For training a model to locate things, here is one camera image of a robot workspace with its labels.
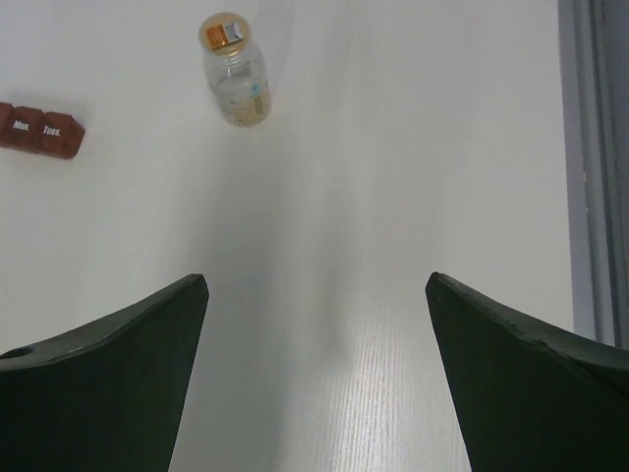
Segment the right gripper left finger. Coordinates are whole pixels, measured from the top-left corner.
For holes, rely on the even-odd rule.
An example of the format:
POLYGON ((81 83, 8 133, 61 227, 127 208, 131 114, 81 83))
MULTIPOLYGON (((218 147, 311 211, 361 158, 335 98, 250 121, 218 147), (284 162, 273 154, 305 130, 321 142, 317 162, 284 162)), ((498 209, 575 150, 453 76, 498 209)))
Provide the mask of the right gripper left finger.
POLYGON ((2 470, 168 470, 208 300, 190 274, 3 353, 2 470))

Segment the red weekly pill organizer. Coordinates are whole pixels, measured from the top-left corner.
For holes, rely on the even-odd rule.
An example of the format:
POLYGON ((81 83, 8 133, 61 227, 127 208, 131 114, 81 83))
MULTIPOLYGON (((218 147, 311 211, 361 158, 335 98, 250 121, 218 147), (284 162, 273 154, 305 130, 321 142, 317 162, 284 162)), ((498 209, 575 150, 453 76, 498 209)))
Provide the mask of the red weekly pill organizer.
POLYGON ((1 103, 1 147, 62 159, 74 158, 85 128, 70 114, 1 103))

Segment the clear pill bottle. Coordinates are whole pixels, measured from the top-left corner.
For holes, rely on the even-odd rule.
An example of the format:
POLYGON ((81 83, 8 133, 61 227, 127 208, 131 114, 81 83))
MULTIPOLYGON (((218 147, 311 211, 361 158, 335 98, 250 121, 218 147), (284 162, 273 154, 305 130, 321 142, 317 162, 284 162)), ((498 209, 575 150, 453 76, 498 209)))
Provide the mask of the clear pill bottle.
POLYGON ((264 59, 253 37, 241 53, 231 57, 201 50, 206 81, 225 120, 242 127, 263 121, 271 98, 264 59))

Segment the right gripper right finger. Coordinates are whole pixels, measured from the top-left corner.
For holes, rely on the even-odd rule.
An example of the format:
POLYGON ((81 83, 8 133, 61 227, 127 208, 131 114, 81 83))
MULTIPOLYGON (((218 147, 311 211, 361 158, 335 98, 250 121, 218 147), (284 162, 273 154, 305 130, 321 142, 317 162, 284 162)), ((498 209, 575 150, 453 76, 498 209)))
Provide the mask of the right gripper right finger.
POLYGON ((429 315, 475 471, 625 471, 628 353, 443 273, 429 315))

